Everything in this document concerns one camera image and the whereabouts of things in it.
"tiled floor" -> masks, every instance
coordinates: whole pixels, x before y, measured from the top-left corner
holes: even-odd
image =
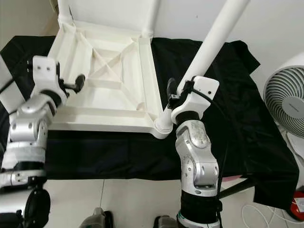
[[[49,180],[45,187],[52,199],[46,228],[77,228],[100,204],[104,210],[113,212],[115,228],[152,228],[156,216],[175,217],[180,208],[178,180]],[[253,194],[254,189],[249,189],[222,200],[224,228],[245,228],[241,209],[247,203],[258,207],[270,220],[272,212],[263,205],[252,203]],[[244,217],[250,228],[266,227],[262,217],[252,209],[245,209]],[[287,228],[286,223],[277,217],[270,227]],[[288,224],[288,228],[304,226]]]

